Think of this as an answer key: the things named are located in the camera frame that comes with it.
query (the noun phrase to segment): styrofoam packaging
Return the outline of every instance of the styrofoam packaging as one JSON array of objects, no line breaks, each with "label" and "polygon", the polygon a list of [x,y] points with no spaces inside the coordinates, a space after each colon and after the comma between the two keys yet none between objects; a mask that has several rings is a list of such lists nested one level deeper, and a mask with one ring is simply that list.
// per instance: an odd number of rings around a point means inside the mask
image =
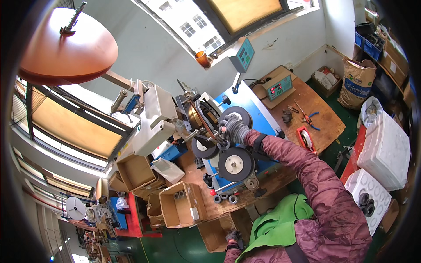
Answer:
[{"label": "styrofoam packaging", "polygon": [[369,172],[386,190],[405,186],[410,158],[409,138],[385,112],[367,128],[357,165]]},{"label": "styrofoam packaging", "polygon": [[351,174],[345,183],[347,189],[358,205],[358,199],[361,194],[368,193],[370,199],[374,200],[374,214],[371,217],[365,217],[370,230],[370,235],[373,236],[380,221],[386,213],[392,196],[389,192],[366,170],[359,169]]}]

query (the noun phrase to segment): gray knit glove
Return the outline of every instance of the gray knit glove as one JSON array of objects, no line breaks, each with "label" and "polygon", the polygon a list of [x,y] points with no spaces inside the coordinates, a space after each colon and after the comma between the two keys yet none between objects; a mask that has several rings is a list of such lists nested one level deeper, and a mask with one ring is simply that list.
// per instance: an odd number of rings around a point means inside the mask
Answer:
[{"label": "gray knit glove", "polygon": [[225,236],[227,242],[229,242],[230,240],[238,241],[240,238],[241,233],[236,229],[231,230],[231,232],[229,232],[228,235]]},{"label": "gray knit glove", "polygon": [[237,115],[231,114],[219,122],[219,133],[232,143],[244,144],[244,138],[251,131]]}]

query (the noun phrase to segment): white wire reel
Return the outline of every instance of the white wire reel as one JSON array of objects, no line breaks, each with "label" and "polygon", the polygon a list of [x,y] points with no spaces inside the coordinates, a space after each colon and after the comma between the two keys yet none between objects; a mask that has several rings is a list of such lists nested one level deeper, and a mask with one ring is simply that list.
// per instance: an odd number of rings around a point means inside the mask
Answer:
[{"label": "white wire reel", "polygon": [[67,215],[75,220],[82,220],[86,215],[86,207],[82,201],[76,197],[69,197],[66,201]]}]

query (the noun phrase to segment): window sill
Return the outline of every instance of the window sill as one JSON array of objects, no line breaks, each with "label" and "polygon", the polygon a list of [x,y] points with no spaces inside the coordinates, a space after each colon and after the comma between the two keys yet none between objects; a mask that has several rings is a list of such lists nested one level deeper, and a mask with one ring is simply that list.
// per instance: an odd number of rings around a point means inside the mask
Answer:
[{"label": "window sill", "polygon": [[[316,11],[316,10],[319,10],[319,9],[320,9],[319,3],[317,1],[315,1],[315,6],[312,7],[312,8],[310,8],[309,10],[304,10],[303,9],[303,10],[300,10],[300,11],[298,11],[296,13],[288,14],[288,15],[286,15],[286,16],[284,16],[284,17],[282,17],[282,18],[280,18],[280,19],[278,19],[278,20],[276,20],[276,21],[274,21],[274,22],[272,22],[272,23],[270,23],[268,25],[265,25],[265,26],[257,29],[254,32],[251,32],[250,34],[248,34],[246,36],[248,37],[248,39],[250,41],[253,41],[254,39],[258,38],[259,36],[263,35],[264,33],[268,32],[268,31],[270,31],[270,30],[272,30],[272,29],[274,29],[276,27],[279,27],[282,24],[285,24],[288,21],[293,20],[294,18],[297,18],[297,17],[303,16],[303,15],[306,15],[306,14],[308,14],[310,12],[313,12],[313,11]],[[218,64],[219,62],[221,62],[222,60],[224,60],[226,57],[231,56],[231,55],[235,55],[235,54],[233,54],[233,52],[235,52],[233,50],[233,47],[234,47],[234,45],[236,43],[237,42],[231,44],[230,46],[228,46],[227,48],[225,48],[221,53],[219,53],[218,54],[218,58],[217,59],[214,59],[213,62],[210,64],[210,67],[206,68],[205,70],[211,69],[216,64]]]}]

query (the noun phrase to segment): orange spool disc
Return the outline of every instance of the orange spool disc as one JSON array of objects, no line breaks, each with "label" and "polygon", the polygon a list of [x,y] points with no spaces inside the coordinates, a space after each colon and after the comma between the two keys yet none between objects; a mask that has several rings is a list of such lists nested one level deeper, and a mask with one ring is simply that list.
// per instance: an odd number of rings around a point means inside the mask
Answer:
[{"label": "orange spool disc", "polygon": [[107,72],[118,56],[111,33],[93,17],[80,13],[73,35],[60,34],[75,14],[56,8],[46,16],[25,51],[18,75],[37,85],[87,82]]}]

